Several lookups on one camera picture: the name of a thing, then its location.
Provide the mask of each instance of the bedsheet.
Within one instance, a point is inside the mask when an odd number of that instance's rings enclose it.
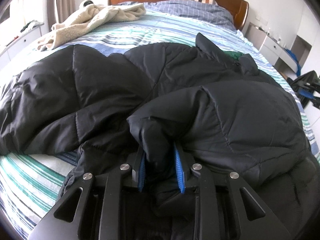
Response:
[[[222,50],[250,53],[259,69],[272,76],[294,96],[312,152],[320,162],[318,145],[308,119],[295,93],[283,77],[240,31],[233,32],[191,18],[148,11],[139,21],[102,25],[53,51],[39,52],[36,51],[35,44],[31,44],[0,71],[0,86],[33,62],[71,44],[87,45],[107,56],[155,42],[178,42],[194,46],[196,34],[199,32]],[[76,152],[56,156],[9,154],[0,157],[0,207],[24,239],[27,239],[32,228],[54,205],[65,176],[75,165]]]

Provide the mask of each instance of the black fabric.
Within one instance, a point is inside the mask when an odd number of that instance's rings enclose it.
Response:
[[[179,140],[212,171],[239,172],[293,236],[319,207],[319,165],[292,95],[250,55],[235,61],[201,34],[195,47],[156,43],[109,57],[69,46],[12,78],[0,105],[1,154],[78,149],[59,197],[140,144],[154,210],[171,215],[161,207],[179,194],[172,154]]]

